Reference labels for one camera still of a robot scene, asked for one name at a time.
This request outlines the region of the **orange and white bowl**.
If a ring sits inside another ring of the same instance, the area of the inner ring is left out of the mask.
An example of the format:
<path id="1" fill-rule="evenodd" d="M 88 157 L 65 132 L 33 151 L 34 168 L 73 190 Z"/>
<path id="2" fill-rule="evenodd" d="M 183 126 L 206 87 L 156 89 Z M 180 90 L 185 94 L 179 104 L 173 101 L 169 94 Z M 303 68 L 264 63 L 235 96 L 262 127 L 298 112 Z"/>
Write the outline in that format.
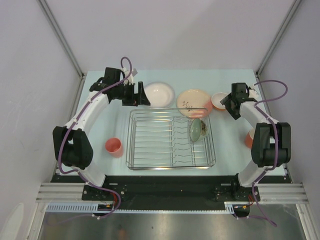
<path id="1" fill-rule="evenodd" d="M 216 110 L 219 110 L 219 111 L 225 111 L 226 108 L 224 105 L 222 105 L 220 103 L 220 101 L 222 99 L 224 99 L 228 94 L 225 93 L 225 92 L 218 92 L 218 93 L 215 93 L 212 97 L 211 97 L 211 103 L 212 103 L 212 106 L 216 109 Z"/>

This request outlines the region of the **white deep plate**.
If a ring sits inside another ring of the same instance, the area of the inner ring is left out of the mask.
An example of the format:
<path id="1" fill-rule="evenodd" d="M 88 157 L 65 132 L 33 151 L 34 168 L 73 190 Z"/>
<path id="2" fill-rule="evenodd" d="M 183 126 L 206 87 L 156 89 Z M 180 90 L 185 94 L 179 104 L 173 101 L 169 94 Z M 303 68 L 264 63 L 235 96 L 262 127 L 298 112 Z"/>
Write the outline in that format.
<path id="1" fill-rule="evenodd" d="M 174 89 L 165 82 L 152 82 L 144 91 L 152 109 L 168 108 L 175 100 Z"/>

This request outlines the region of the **green ceramic bowl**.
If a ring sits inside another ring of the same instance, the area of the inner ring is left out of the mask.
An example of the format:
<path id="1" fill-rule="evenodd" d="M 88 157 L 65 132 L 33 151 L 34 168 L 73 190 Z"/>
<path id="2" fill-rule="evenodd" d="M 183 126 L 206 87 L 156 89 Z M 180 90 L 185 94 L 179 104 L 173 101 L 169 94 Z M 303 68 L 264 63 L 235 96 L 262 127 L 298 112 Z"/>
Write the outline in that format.
<path id="1" fill-rule="evenodd" d="M 204 139 L 208 134 L 208 127 L 200 118 L 195 118 L 190 125 L 190 139 L 192 142 L 198 142 Z"/>

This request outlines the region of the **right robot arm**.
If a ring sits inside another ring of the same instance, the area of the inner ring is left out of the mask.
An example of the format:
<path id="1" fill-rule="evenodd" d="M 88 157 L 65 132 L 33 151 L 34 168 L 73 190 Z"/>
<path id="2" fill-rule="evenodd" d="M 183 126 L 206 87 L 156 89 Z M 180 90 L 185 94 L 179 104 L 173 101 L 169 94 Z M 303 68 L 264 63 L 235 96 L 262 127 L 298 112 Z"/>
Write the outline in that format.
<path id="1" fill-rule="evenodd" d="M 258 104 L 262 101 L 250 97 L 249 87 L 244 82 L 231 85 L 231 92 L 220 103 L 234 120 L 244 118 L 254 129 L 251 146 L 251 161 L 231 182 L 230 194 L 242 201 L 249 194 L 254 195 L 255 185 L 277 167 L 291 160 L 291 126 L 287 122 L 279 122 Z"/>

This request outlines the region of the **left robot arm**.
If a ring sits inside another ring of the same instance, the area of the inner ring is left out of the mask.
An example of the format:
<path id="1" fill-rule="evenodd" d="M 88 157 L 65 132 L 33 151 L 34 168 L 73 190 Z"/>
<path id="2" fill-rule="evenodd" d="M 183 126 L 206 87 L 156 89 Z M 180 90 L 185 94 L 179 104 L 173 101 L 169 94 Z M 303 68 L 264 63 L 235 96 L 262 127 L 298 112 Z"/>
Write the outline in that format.
<path id="1" fill-rule="evenodd" d="M 94 150 L 89 141 L 89 132 L 101 112 L 113 100 L 120 100 L 123 106 L 149 106 L 143 82 L 134 83 L 135 69 L 107 67 L 89 88 L 89 94 L 75 116 L 64 126 L 53 129 L 55 158 L 60 172 L 63 166 L 70 172 L 81 175 L 85 182 L 94 185 L 93 194 L 100 200 L 110 196 L 111 188 L 104 184 L 105 174 L 94 163 Z"/>

